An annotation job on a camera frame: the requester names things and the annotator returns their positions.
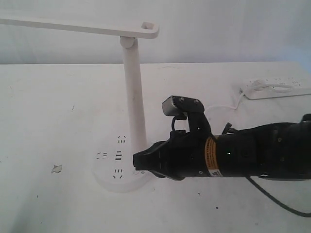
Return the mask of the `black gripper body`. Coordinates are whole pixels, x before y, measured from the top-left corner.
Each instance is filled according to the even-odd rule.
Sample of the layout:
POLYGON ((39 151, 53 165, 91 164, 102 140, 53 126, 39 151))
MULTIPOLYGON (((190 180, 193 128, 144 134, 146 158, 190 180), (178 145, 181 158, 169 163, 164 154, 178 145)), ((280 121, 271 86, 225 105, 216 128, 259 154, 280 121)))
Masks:
POLYGON ((216 138, 204 113, 173 117, 166 153, 170 179, 221 177, 216 138))

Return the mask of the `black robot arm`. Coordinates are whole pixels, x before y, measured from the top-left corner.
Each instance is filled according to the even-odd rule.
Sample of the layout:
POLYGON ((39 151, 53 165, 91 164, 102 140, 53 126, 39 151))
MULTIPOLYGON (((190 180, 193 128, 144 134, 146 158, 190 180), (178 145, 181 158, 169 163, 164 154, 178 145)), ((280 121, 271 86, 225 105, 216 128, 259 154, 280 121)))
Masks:
POLYGON ((213 135, 204 114, 190 114, 190 131, 173 130, 166 141, 133 155, 136 170, 159 178, 257 176, 299 181, 311 177, 311 116, 213 135))

